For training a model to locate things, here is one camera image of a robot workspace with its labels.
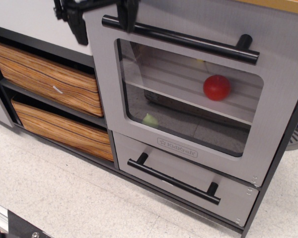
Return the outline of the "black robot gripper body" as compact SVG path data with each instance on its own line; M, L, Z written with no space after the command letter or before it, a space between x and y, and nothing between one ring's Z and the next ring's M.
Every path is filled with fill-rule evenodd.
M55 0L54 12L57 19L63 21L80 21L86 11L116 5L123 12L136 11L139 6L138 0Z

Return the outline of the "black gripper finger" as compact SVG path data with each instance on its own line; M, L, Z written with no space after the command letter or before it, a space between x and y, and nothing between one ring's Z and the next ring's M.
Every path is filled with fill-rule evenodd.
M74 34L77 42L80 45L87 46L88 38L87 38L86 25L82 16L82 12L75 9L68 9L67 17L68 17L68 25L72 33Z
M118 20L121 28L126 32L133 32L139 1L119 1L117 4Z

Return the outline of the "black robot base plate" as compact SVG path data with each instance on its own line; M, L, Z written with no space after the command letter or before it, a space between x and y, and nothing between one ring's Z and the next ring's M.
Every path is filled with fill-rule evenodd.
M52 236L8 210L8 233L0 231L0 238L52 238Z

